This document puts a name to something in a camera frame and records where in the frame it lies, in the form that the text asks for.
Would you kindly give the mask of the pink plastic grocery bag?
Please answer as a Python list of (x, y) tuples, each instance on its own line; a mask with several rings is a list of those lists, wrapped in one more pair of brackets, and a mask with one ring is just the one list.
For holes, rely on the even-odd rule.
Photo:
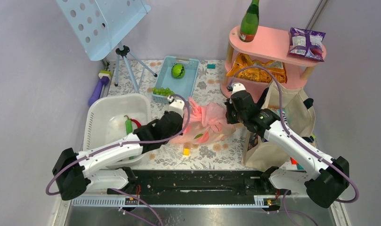
[(233, 124), (227, 124), (226, 109), (217, 103), (199, 105), (190, 97), (189, 104), (189, 124), (183, 134), (170, 140), (170, 143), (211, 144), (225, 140), (236, 131)]

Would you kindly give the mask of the beige floral canvas tote bag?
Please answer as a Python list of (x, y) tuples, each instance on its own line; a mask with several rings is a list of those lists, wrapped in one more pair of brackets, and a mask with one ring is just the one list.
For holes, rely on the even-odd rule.
[[(314, 100), (307, 96), (303, 88), (289, 90), (282, 85), (280, 87), (285, 124), (300, 137), (310, 137), (316, 121)], [(279, 90), (276, 83), (270, 82), (264, 93), (267, 96), (262, 107), (279, 114)], [(264, 172), (272, 166), (283, 167), (289, 162), (290, 156), (277, 145), (255, 133), (246, 136), (241, 160), (243, 166)]]

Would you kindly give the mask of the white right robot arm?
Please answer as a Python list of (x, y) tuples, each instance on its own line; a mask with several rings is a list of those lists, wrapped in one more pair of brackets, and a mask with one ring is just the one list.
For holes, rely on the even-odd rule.
[(246, 90), (233, 90), (225, 102), (227, 122), (242, 123), (250, 132), (277, 145), (294, 158), (304, 173), (270, 167), (268, 177), (261, 180), (262, 191), (267, 194), (277, 189), (306, 192), (309, 198), (322, 208), (329, 208), (350, 185), (349, 162), (333, 158), (314, 148), (305, 139), (282, 124), (279, 115), (262, 109)]

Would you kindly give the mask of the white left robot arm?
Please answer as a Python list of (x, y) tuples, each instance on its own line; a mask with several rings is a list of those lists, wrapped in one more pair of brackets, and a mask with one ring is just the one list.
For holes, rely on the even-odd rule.
[(63, 150), (52, 169), (54, 177), (47, 185), (46, 193), (53, 195), (49, 189), (56, 183), (58, 191), (55, 194), (62, 200), (77, 198), (94, 184), (92, 176), (100, 169), (160, 148), (182, 133), (183, 121), (183, 113), (165, 111), (161, 119), (153, 120), (109, 145), (77, 153), (72, 148)]

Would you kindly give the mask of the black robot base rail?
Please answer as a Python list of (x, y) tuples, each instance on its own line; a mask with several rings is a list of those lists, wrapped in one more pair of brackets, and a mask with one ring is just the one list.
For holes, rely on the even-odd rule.
[(253, 170), (140, 170), (125, 169), (129, 183), (108, 195), (127, 193), (150, 205), (255, 204), (255, 198), (277, 199), (276, 189), (260, 171)]

